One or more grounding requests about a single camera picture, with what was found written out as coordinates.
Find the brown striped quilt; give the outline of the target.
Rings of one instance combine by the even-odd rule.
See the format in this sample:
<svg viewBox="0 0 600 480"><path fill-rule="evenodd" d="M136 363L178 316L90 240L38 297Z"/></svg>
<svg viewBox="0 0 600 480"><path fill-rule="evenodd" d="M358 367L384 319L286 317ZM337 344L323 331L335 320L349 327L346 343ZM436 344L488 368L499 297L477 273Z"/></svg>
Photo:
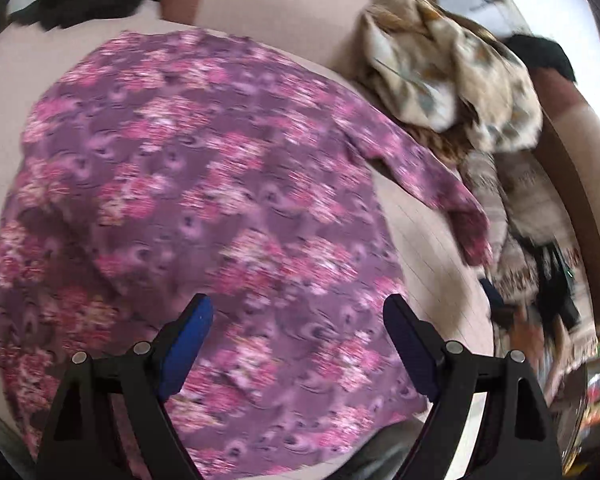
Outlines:
<svg viewBox="0 0 600 480"><path fill-rule="evenodd" d="M594 322L588 280L569 214L545 170L529 152L473 151L460 175L489 220L486 284L491 320L510 330L514 311L570 332Z"/></svg>

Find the cream floral blanket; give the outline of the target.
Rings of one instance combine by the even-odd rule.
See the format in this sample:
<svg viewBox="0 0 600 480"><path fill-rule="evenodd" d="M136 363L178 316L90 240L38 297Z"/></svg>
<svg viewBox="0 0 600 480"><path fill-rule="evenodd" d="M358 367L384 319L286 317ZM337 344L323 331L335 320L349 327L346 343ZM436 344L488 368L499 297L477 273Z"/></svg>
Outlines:
<svg viewBox="0 0 600 480"><path fill-rule="evenodd" d="M528 68L481 25L438 0L372 0L360 21L362 84L404 125L452 131L471 148L509 153L534 148L542 108Z"/></svg>

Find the pink bolster with red end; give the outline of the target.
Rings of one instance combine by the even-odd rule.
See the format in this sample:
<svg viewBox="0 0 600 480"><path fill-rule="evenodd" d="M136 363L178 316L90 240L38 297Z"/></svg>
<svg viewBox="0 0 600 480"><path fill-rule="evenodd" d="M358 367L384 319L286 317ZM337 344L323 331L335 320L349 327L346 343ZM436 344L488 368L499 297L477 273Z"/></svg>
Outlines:
<svg viewBox="0 0 600 480"><path fill-rule="evenodd" d="M324 66L358 72L360 15L372 0L160 0L162 17L250 37Z"/></svg>

